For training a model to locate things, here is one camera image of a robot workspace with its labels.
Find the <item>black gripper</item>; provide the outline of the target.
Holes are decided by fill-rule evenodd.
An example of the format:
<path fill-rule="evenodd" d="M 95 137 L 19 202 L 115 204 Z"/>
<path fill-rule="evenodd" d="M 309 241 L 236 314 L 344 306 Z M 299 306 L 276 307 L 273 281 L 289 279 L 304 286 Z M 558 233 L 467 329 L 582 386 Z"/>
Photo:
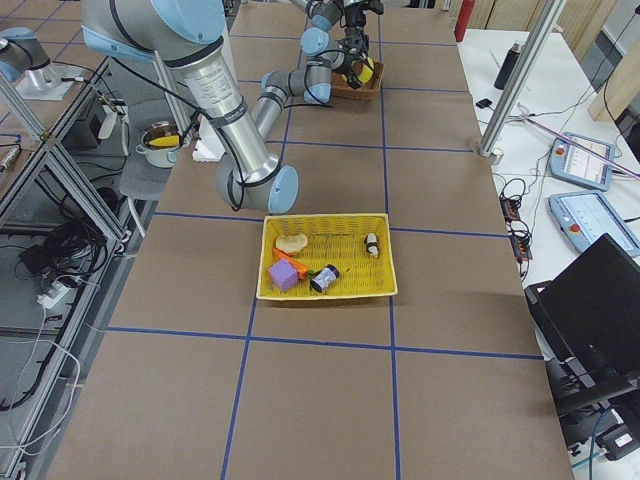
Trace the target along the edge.
<path fill-rule="evenodd" d="M 365 33 L 366 13 L 384 14 L 384 5 L 380 0 L 361 0 L 343 2 L 345 38 L 342 45 L 346 51 L 341 64 L 341 74 L 346 84 L 353 90 L 361 87 L 356 64 L 360 61 L 362 69 L 375 69 L 375 62 L 369 56 L 369 37 Z"/>

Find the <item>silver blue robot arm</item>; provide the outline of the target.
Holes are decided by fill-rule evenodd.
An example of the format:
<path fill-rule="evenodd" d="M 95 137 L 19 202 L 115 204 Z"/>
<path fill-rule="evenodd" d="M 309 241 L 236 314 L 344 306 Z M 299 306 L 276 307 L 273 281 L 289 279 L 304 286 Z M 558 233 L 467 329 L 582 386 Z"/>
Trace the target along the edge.
<path fill-rule="evenodd" d="M 299 1 L 311 26 L 301 36 L 303 68 L 263 77 L 261 95 L 247 106 L 223 57 L 226 26 L 220 1 L 85 1 L 86 45 L 107 56 L 150 62 L 160 58 L 186 84 L 207 123 L 224 146 L 216 174 L 223 200 L 242 208 L 281 214 L 294 205 L 299 177 L 266 145 L 266 137 L 289 99 L 327 106 L 334 73 L 349 87 L 363 82 L 356 64 L 368 56 L 366 14 L 381 15 L 380 1 Z"/>

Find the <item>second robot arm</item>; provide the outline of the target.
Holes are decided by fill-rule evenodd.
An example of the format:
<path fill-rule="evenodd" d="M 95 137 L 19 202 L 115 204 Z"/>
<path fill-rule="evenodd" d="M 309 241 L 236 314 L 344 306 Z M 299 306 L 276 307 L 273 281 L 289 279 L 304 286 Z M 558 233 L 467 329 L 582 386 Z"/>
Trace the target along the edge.
<path fill-rule="evenodd" d="M 61 101 L 72 85 L 26 27 L 1 31 L 1 74 L 11 83 L 18 81 L 16 90 L 27 100 Z"/>

